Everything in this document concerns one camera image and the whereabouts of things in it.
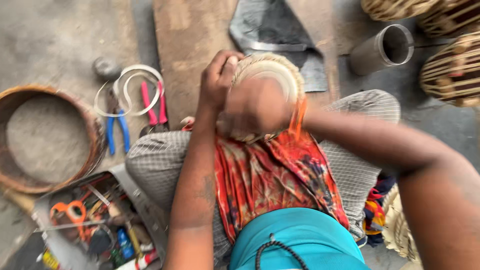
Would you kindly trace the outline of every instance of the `metal cylinder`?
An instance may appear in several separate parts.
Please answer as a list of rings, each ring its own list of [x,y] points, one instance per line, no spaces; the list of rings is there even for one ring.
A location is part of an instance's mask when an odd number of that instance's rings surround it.
[[[389,25],[355,47],[350,65],[357,75],[367,75],[387,67],[402,65],[413,54],[412,34],[403,25]]]

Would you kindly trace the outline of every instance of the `blue-handled pliers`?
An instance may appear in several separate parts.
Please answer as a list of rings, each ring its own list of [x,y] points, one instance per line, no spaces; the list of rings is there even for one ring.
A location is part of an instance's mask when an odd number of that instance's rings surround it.
[[[120,110],[119,100],[117,95],[113,92],[113,88],[108,90],[107,96],[107,108],[108,113],[111,114],[122,114],[124,110]],[[127,121],[125,120],[124,116],[120,117],[108,117],[107,118],[107,141],[108,141],[108,148],[110,149],[110,155],[115,154],[115,142],[113,140],[113,122],[115,118],[119,120],[120,128],[123,133],[123,146],[125,148],[125,153],[130,150],[130,132],[128,131]]]

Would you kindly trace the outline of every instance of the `hand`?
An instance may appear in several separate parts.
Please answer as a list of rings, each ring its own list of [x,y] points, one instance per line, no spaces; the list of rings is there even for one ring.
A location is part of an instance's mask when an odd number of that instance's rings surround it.
[[[268,134],[288,127],[294,105],[274,79],[246,79],[230,91],[226,113],[241,133]]]
[[[237,63],[243,54],[231,50],[221,50],[202,72],[199,108],[213,109],[219,113],[225,106],[225,99],[232,84]]]

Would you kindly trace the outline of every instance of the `red tie-dye fabric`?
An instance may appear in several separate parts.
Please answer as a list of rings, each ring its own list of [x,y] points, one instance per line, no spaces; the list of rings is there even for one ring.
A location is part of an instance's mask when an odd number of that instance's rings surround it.
[[[255,217],[283,208],[317,209],[348,230],[324,153],[311,136],[295,141],[282,132],[252,144],[218,137],[215,173],[216,199],[231,243]]]

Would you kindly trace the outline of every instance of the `turquoise shirt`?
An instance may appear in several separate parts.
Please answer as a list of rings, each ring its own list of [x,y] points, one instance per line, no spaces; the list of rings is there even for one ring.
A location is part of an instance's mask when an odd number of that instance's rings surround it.
[[[297,253],[310,270],[369,269],[350,233],[334,218],[313,209],[287,208],[263,214],[249,222],[233,247],[229,270],[255,269],[260,246],[275,240]],[[262,270],[300,269],[286,250],[271,246],[260,257]]]

